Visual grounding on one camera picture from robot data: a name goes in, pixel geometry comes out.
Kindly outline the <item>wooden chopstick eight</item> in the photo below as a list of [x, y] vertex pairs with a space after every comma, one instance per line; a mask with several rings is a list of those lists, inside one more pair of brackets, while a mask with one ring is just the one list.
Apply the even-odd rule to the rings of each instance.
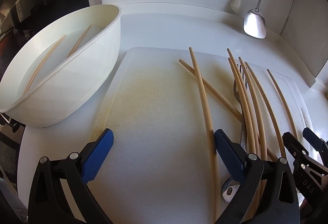
[[286, 101], [286, 99], [284, 97], [284, 94], [282, 93], [281, 88], [280, 88], [279, 84], [277, 83], [275, 77], [271, 73], [271, 71], [269, 69], [266, 69], [266, 70], [267, 70], [267, 72], [268, 72], [268, 74], [269, 74], [269, 76], [270, 76], [270, 78], [271, 78], [271, 80], [272, 80], [272, 82], [273, 82], [273, 84], [274, 84], [277, 92], [278, 92], [278, 95], [279, 95], [279, 97], [281, 99], [281, 102], [283, 104], [284, 110], [286, 111], [288, 121], [289, 121], [290, 126], [292, 128], [292, 134], [294, 135], [294, 137], [296, 139], [298, 139], [298, 133], [297, 133], [297, 130], [296, 130], [296, 125], [295, 125], [294, 119], [292, 117], [290, 108], [288, 107], [287, 101]]

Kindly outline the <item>wooden chopstick five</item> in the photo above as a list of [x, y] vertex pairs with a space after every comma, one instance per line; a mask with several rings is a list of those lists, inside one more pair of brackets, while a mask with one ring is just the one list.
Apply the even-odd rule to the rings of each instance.
[[246, 131], [247, 131], [247, 142], [248, 148], [251, 153], [259, 154], [259, 142], [256, 136], [256, 129], [254, 127], [254, 118], [253, 114], [250, 111], [250, 101], [246, 92], [245, 83], [242, 80], [242, 74], [237, 67], [233, 54], [231, 53], [230, 49], [227, 48], [227, 52], [229, 54], [229, 64], [231, 66], [237, 90], [241, 100], [242, 111], [244, 113], [244, 119], [246, 124]]

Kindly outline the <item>steel fork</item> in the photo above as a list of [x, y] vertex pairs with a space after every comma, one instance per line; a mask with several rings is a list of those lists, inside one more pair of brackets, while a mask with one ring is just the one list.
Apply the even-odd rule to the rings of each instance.
[[[234, 84], [233, 84], [233, 94], [234, 94], [236, 100], [239, 102], [239, 104], [242, 105], [236, 82], [234, 82]], [[243, 110], [241, 110], [241, 133], [240, 133], [240, 142], [239, 143], [240, 143], [241, 147], [244, 150], [246, 150], [247, 131], [246, 131], [246, 122], [245, 122]], [[231, 200], [233, 199], [239, 186], [240, 186], [239, 182], [233, 180], [231, 177], [229, 177], [224, 182], [224, 184], [221, 187], [221, 196], [222, 196], [224, 202], [226, 202], [226, 203], [231, 202]]]

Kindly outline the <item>wooden chopstick seven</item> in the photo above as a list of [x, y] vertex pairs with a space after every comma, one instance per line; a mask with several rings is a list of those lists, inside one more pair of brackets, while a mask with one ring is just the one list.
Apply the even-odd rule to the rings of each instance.
[[264, 90], [263, 90], [263, 87], [261, 86], [257, 76], [255, 75], [254, 71], [251, 69], [250, 65], [248, 63], [246, 63], [246, 66], [249, 70], [249, 72], [251, 73], [255, 83], [256, 83], [256, 86], [258, 87], [259, 89], [259, 92], [263, 98], [263, 101], [266, 105], [266, 108], [269, 112], [269, 116], [271, 118], [271, 122], [273, 124], [273, 128], [275, 130], [275, 134], [276, 134], [276, 138], [277, 138], [277, 141], [278, 141], [278, 144], [279, 144], [279, 148], [280, 148], [280, 153], [281, 153], [281, 156], [286, 158], [286, 151], [285, 151], [285, 147], [284, 147], [284, 144], [283, 144], [283, 140], [282, 140], [282, 136], [281, 136], [281, 132], [280, 132], [280, 129], [279, 129], [279, 126], [278, 126], [278, 123], [277, 123], [277, 119], [275, 117], [275, 114], [273, 112], [273, 109], [272, 109], [272, 106], [267, 98], [267, 95], [265, 94]]

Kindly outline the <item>wooden chopstick six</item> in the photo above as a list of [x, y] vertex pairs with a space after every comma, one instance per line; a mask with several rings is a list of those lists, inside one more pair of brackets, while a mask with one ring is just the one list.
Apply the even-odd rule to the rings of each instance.
[[258, 145], [261, 150], [261, 157], [262, 160], [267, 160], [267, 146], [266, 146], [266, 137], [265, 137], [265, 130], [264, 130], [264, 124], [263, 124], [263, 119], [262, 119], [262, 114], [260, 110], [260, 105], [259, 105], [259, 100], [256, 95], [256, 90], [255, 90], [255, 84], [254, 80], [251, 76], [250, 70], [246, 67], [245, 62], [242, 60], [241, 57], [238, 57], [241, 66], [243, 68], [243, 71], [246, 75], [246, 79], [248, 82], [248, 86], [250, 89], [250, 94], [252, 98], [252, 102], [254, 105], [254, 110], [255, 110], [255, 115], [256, 115], [256, 122], [257, 122], [257, 129], [258, 129]]

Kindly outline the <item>wooden chopstick three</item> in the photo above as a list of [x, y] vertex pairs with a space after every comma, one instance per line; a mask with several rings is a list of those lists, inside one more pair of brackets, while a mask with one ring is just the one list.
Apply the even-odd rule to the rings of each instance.
[[247, 98], [245, 95], [245, 85], [242, 81], [242, 76], [235, 64], [235, 61], [232, 60], [231, 58], [228, 58], [228, 61], [231, 66], [231, 70], [233, 72], [235, 82], [237, 85], [237, 89], [239, 92], [239, 96], [241, 99], [241, 103], [242, 103], [241, 107], [244, 112], [244, 117], [245, 117], [245, 122], [246, 122], [248, 149], [249, 149], [250, 153], [256, 154], [257, 152], [256, 152], [254, 128], [252, 125], [250, 109], [249, 109]]

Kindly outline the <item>wooden chopstick two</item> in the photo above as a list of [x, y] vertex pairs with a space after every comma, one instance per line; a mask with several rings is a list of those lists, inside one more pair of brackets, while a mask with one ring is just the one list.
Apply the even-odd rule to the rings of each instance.
[[[185, 61], [182, 59], [179, 59], [179, 62], [194, 76], [195, 70], [189, 66]], [[204, 78], [202, 78], [204, 86], [237, 118], [238, 121], [241, 123], [242, 131], [244, 132], [244, 139], [247, 141], [247, 130], [246, 130], [246, 122], [245, 118], [242, 113], [240, 113], [216, 88], [214, 88], [209, 82], [207, 82]], [[267, 147], [267, 150], [269, 151], [269, 157], [272, 161], [277, 161], [277, 156], [269, 150]]]

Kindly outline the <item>wooden chopstick one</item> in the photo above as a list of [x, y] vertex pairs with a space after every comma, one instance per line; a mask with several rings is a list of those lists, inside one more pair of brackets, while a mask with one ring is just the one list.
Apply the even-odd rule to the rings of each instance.
[[219, 166], [217, 162], [217, 154], [215, 148], [215, 141], [214, 141], [214, 131], [213, 131], [213, 123], [211, 112], [208, 104], [208, 99], [205, 91], [205, 86], [202, 80], [202, 75], [200, 69], [198, 67], [198, 63], [194, 54], [194, 51], [191, 47], [188, 48], [192, 60], [192, 65], [195, 72], [195, 77], [197, 81], [198, 91], [200, 94], [202, 112], [204, 115], [205, 121], [205, 128], [206, 128], [206, 136], [207, 136], [207, 143], [208, 143], [208, 153], [210, 159], [210, 168], [211, 168], [211, 183], [212, 183], [212, 206], [213, 206], [213, 223], [217, 221], [219, 218], [220, 208], [219, 208]]

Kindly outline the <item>white plastic cutting board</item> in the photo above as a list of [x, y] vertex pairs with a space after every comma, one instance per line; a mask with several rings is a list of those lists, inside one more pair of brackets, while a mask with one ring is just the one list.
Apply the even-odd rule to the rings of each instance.
[[92, 127], [114, 143], [88, 187], [114, 223], [214, 223], [227, 204], [221, 159], [213, 181], [196, 78], [187, 50], [133, 48], [117, 70]]

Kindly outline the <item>white oval bowl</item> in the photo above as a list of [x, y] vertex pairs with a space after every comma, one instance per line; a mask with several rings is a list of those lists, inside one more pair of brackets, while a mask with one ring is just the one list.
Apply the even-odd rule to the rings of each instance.
[[[43, 128], [79, 109], [104, 83], [118, 59], [121, 9], [111, 4], [67, 14], [39, 31], [15, 55], [1, 78], [1, 113]], [[81, 34], [91, 29], [74, 54], [67, 57]], [[37, 74], [27, 83], [51, 47], [66, 35]]]

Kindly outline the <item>wooden chopstick in bowl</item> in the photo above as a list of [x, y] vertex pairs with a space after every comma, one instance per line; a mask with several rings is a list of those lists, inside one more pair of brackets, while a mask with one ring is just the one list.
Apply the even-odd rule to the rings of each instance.
[[57, 48], [57, 46], [61, 43], [61, 41], [64, 40], [64, 38], [66, 37], [66, 35], [64, 34], [61, 38], [59, 38], [59, 40], [57, 42], [55, 42], [55, 44], [51, 47], [51, 49], [49, 50], [49, 52], [45, 55], [45, 57], [42, 59], [42, 61], [40, 62], [40, 64], [38, 65], [38, 67], [36, 68], [36, 70], [33, 72], [29, 82], [27, 83], [27, 86], [23, 92], [23, 94], [26, 94], [28, 92], [28, 90], [30, 89], [31, 85], [33, 84], [33, 81], [35, 80], [37, 74], [39, 73], [39, 71], [41, 70], [41, 68], [43, 67], [44, 63], [48, 60], [48, 58], [50, 57], [50, 55], [53, 53], [53, 51]]

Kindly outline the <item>steel spatula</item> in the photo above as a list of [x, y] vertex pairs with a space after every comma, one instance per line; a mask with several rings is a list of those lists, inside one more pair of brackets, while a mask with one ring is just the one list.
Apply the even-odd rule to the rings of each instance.
[[258, 0], [254, 9], [247, 12], [244, 18], [244, 32], [254, 38], [264, 39], [266, 37], [266, 22], [260, 13], [260, 5], [262, 0]]

